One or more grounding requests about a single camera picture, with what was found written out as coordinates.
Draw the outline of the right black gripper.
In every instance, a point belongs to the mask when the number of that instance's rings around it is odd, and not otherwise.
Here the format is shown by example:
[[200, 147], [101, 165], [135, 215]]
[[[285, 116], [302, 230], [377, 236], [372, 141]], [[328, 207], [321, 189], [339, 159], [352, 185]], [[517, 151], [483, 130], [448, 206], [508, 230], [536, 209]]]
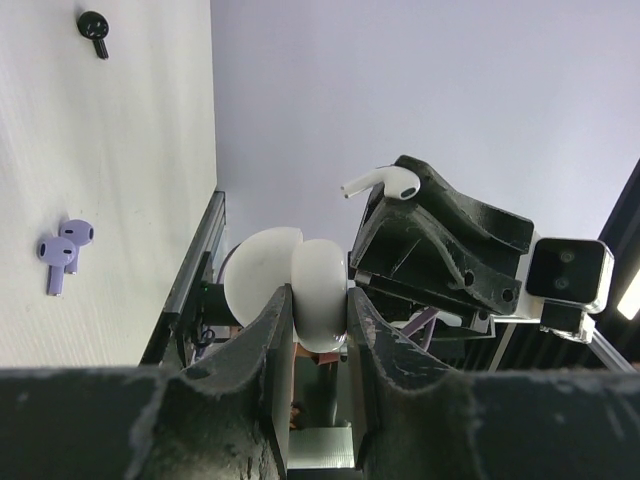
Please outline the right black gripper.
[[419, 177], [417, 204], [366, 206], [350, 258], [355, 285], [407, 337], [432, 326], [433, 340], [494, 338], [490, 315], [516, 311], [533, 222], [461, 193], [423, 160], [401, 155], [394, 165]]

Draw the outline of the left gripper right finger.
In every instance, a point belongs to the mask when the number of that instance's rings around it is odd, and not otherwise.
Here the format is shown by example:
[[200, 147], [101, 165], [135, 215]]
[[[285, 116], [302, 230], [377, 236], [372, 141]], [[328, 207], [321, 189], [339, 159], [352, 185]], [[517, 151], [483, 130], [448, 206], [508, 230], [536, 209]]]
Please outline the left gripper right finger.
[[635, 479], [639, 378], [460, 372], [348, 293], [356, 467], [367, 479]]

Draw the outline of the white earbud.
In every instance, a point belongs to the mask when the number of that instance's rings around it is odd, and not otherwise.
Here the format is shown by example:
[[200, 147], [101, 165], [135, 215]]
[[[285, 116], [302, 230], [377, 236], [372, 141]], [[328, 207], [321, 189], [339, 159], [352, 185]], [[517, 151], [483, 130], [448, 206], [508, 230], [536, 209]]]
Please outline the white earbud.
[[385, 197], [396, 200], [409, 200], [417, 195], [421, 188], [421, 180], [414, 172], [391, 165], [375, 168], [345, 183], [340, 190], [345, 198], [351, 198], [379, 184], [383, 185]]

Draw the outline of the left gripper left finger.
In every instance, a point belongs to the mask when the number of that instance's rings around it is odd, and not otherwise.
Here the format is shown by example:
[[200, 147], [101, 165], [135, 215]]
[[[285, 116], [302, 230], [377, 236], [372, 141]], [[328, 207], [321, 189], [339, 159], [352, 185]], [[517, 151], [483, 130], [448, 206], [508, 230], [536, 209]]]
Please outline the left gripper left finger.
[[283, 479], [293, 295], [181, 371], [9, 369], [1, 374], [5, 479]]

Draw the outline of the white earbud charging case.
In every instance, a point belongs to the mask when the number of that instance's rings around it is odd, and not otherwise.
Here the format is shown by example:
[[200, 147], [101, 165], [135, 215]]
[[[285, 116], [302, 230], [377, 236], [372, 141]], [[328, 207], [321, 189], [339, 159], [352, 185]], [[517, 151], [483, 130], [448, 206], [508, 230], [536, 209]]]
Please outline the white earbud charging case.
[[338, 352], [347, 336], [346, 254], [329, 239], [305, 239], [297, 227], [272, 227], [242, 241], [222, 277], [225, 301], [243, 327], [277, 289], [292, 294], [294, 340], [308, 352]]

